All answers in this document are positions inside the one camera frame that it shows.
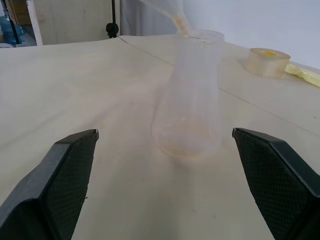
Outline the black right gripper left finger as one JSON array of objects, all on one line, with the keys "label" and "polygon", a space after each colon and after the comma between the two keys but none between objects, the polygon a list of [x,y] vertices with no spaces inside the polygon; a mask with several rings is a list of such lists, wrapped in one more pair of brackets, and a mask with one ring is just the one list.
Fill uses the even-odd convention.
[{"label": "black right gripper left finger", "polygon": [[85,202],[99,132],[55,142],[0,206],[2,240],[70,240]]}]

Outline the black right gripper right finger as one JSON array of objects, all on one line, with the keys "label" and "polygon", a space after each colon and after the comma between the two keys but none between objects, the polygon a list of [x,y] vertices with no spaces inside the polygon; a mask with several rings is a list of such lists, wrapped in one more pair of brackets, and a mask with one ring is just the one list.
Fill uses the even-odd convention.
[{"label": "black right gripper right finger", "polygon": [[320,238],[320,176],[284,140],[234,128],[255,203],[276,240]]}]

